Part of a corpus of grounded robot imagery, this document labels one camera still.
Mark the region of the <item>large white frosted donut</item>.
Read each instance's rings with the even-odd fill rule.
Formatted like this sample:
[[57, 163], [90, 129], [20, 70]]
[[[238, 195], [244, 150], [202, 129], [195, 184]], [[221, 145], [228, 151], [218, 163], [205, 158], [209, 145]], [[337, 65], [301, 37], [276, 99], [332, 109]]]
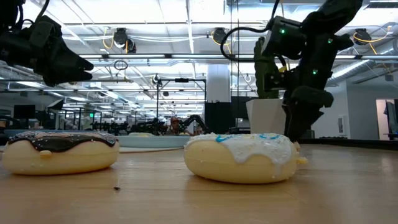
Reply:
[[195, 175], [235, 184], [287, 180], [308, 162], [297, 142], [276, 133], [202, 134], [189, 139], [183, 156]]

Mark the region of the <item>white building column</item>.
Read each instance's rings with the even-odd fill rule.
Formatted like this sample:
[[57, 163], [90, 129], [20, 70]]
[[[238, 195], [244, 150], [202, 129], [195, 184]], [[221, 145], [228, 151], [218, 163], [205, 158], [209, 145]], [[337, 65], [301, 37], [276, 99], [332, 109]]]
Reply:
[[231, 101], [230, 72], [226, 64], [209, 64], [206, 78], [206, 99], [208, 102]]

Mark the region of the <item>light blue plate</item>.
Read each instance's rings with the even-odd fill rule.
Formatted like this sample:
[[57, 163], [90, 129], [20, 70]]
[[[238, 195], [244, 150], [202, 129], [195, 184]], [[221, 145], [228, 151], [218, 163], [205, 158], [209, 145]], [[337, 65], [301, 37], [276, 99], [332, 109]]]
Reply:
[[135, 148], [174, 148], [184, 147], [190, 136], [119, 136], [122, 147]]

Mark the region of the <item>black cabinet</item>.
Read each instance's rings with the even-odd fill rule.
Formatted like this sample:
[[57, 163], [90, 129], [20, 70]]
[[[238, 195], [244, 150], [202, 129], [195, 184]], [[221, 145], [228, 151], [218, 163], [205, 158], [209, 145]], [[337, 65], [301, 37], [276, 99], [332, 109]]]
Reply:
[[229, 132], [233, 125], [231, 103], [205, 103], [205, 124], [215, 134]]

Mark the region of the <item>dark hanging cloth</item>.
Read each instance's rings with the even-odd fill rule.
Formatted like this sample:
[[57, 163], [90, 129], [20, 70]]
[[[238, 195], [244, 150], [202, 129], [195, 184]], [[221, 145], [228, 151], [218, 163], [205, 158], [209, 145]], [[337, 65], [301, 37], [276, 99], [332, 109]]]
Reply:
[[384, 114], [387, 116], [387, 124], [390, 134], [398, 134], [398, 119], [396, 115], [395, 104], [386, 101], [386, 107], [384, 109]]

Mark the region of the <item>silver ventilation duct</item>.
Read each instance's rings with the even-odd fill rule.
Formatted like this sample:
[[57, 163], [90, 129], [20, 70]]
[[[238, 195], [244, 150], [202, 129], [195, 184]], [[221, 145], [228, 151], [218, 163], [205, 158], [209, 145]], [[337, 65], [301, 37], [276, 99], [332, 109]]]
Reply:
[[[374, 67], [381, 66], [384, 71], [382, 73], [376, 73], [374, 71]], [[379, 77], [383, 77], [385, 75], [391, 75], [392, 73], [398, 71], [398, 59], [395, 60], [362, 60], [360, 62], [355, 62], [349, 64], [347, 66], [341, 66], [339, 69], [336, 69], [331, 78], [328, 79], [326, 83], [326, 87], [337, 86], [339, 82], [345, 81], [347, 79], [353, 78], [362, 73], [366, 73], [371, 71], [373, 76], [369, 76], [366, 78], [362, 78], [360, 80], [356, 80], [355, 84], [360, 84], [364, 82], [368, 82], [373, 79], [377, 79]]]

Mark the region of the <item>green cactus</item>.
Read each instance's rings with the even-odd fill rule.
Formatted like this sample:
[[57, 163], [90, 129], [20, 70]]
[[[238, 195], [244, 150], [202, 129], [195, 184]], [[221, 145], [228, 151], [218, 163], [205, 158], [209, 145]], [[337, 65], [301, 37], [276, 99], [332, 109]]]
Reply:
[[273, 55], [263, 56], [263, 45], [265, 44], [265, 38], [260, 37], [255, 43], [254, 47], [254, 68], [256, 77], [257, 94], [259, 99], [278, 99], [279, 91], [264, 90], [264, 77], [267, 73], [274, 74], [278, 72], [278, 68], [275, 64], [275, 57]]

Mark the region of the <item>large chocolate frosted donut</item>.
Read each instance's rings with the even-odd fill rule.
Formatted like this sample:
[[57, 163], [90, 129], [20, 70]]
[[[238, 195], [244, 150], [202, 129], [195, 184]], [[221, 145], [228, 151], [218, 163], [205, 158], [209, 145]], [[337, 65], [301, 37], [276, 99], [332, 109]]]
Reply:
[[8, 140], [2, 164], [13, 174], [77, 174], [113, 165], [119, 148], [118, 138], [108, 133], [26, 131]]

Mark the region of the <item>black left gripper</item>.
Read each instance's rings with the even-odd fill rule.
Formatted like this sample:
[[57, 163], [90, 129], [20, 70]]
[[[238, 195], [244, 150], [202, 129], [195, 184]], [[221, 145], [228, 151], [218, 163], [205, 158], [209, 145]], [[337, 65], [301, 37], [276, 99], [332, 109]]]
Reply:
[[61, 83], [77, 83], [93, 78], [88, 72], [70, 73], [72, 70], [91, 71], [94, 65], [66, 45], [34, 46], [31, 45], [34, 72], [41, 75], [47, 86]]

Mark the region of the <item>person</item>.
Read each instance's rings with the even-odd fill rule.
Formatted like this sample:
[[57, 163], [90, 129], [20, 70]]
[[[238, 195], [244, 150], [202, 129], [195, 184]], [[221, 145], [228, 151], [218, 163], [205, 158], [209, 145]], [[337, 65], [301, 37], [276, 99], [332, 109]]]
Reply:
[[170, 118], [170, 126], [166, 130], [165, 135], [166, 136], [179, 136], [183, 133], [185, 133], [189, 136], [193, 136], [193, 133], [191, 133], [187, 129], [184, 129], [183, 131], [180, 129], [180, 120], [177, 117], [175, 117], [175, 116], [171, 117]]

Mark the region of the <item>black metal station frame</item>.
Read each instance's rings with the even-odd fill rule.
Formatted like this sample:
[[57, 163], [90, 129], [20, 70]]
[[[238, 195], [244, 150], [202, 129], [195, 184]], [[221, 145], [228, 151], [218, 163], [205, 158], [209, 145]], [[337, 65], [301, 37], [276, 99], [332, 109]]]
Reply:
[[[203, 103], [206, 103], [206, 80], [205, 79], [195, 79], [195, 78], [159, 78], [157, 77], [157, 83], [156, 83], [156, 118], [159, 118], [159, 93], [161, 89], [166, 87], [170, 82], [175, 82], [175, 83], [188, 83], [188, 82], [193, 82], [197, 84], [200, 87], [200, 90], [204, 92], [204, 97], [203, 99], [195, 99], [194, 101], [202, 101]], [[196, 121], [198, 125], [202, 128], [204, 133], [209, 133], [211, 129], [206, 126], [204, 120], [202, 120], [199, 116], [195, 115], [194, 117], [189, 117], [187, 121], [181, 121], [179, 122], [179, 130], [184, 131], [185, 129], [188, 128], [188, 126]]]

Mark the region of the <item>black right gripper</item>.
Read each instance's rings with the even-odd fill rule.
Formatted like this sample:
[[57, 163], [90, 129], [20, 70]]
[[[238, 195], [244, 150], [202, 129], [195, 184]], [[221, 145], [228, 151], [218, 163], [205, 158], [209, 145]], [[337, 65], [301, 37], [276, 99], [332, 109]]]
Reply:
[[285, 112], [284, 135], [292, 142], [302, 139], [306, 132], [311, 129], [319, 117], [323, 115], [320, 108], [332, 106], [334, 97], [325, 91], [326, 81], [331, 72], [323, 70], [301, 69], [298, 65], [288, 70], [287, 63], [283, 57], [278, 57], [282, 67], [278, 72], [267, 73], [264, 77], [264, 90], [284, 90], [285, 104], [304, 101], [311, 105], [299, 106], [300, 124], [297, 124], [297, 111], [295, 106], [283, 105]]

